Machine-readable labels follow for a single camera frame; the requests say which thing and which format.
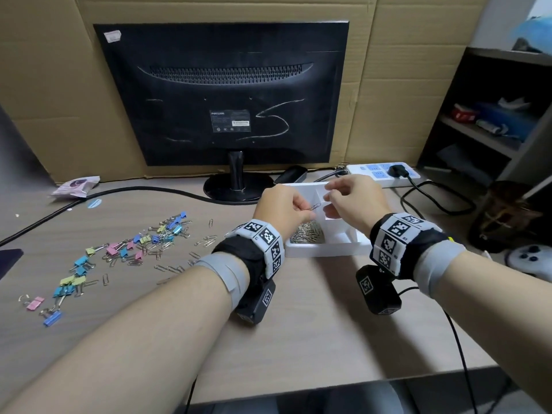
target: shelf board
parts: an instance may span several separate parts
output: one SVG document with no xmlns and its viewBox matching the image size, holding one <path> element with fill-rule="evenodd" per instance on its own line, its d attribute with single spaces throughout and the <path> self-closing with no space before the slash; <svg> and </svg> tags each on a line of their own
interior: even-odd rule
<svg viewBox="0 0 552 414">
<path fill-rule="evenodd" d="M 520 149 L 520 141 L 512 138 L 493 136 L 475 124 L 461 124 L 444 115 L 439 116 L 439 120 L 445 125 L 450 126 L 452 129 L 456 129 L 481 144 L 500 152 L 506 157 L 514 158 Z"/>
<path fill-rule="evenodd" d="M 480 57 L 495 58 L 497 60 L 524 62 L 526 64 L 552 67 L 552 56 L 546 53 L 503 51 L 501 49 L 487 48 L 467 48 L 466 52 Z"/>
</svg>

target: forearm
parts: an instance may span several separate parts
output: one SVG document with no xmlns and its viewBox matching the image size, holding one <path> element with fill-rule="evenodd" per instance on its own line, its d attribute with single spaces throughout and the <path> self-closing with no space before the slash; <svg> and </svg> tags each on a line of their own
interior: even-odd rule
<svg viewBox="0 0 552 414">
<path fill-rule="evenodd" d="M 470 252 L 433 297 L 542 407 L 552 411 L 552 284 Z"/>
<path fill-rule="evenodd" d="M 191 268 L 88 335 L 3 413 L 172 413 L 231 310 L 223 281 Z"/>
</svg>

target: person's right arm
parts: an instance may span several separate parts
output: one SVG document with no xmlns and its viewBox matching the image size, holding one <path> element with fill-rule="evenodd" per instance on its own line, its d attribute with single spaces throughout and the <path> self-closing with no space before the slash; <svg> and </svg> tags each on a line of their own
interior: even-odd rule
<svg viewBox="0 0 552 414">
<path fill-rule="evenodd" d="M 391 209 L 370 177 L 330 181 L 328 217 L 369 236 Z M 552 412 L 552 284 L 469 251 L 452 260 L 433 297 L 505 372 Z"/>
</svg>

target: cardboard backdrop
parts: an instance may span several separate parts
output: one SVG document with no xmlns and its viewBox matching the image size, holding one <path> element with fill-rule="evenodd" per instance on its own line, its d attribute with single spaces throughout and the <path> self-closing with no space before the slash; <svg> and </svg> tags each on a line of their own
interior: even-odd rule
<svg viewBox="0 0 552 414">
<path fill-rule="evenodd" d="M 330 162 L 309 166 L 415 164 L 485 3 L 0 0 L 0 105 L 58 183 L 217 172 L 145 164 L 92 23 L 349 20 Z"/>
</svg>

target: hand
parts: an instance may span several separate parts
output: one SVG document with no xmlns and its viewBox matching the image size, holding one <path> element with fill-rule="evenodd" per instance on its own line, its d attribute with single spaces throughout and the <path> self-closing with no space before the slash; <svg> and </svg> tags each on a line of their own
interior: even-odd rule
<svg viewBox="0 0 552 414">
<path fill-rule="evenodd" d="M 310 208 L 309 202 L 293 187 L 277 184 L 265 189 L 253 218 L 270 223 L 280 233 L 282 241 L 285 241 L 300 224 L 316 217 Z"/>
<path fill-rule="evenodd" d="M 328 218 L 342 218 L 352 227 L 369 236 L 372 227 L 386 214 L 392 213 L 382 187 L 367 175 L 349 174 L 326 184 L 324 206 Z"/>
</svg>

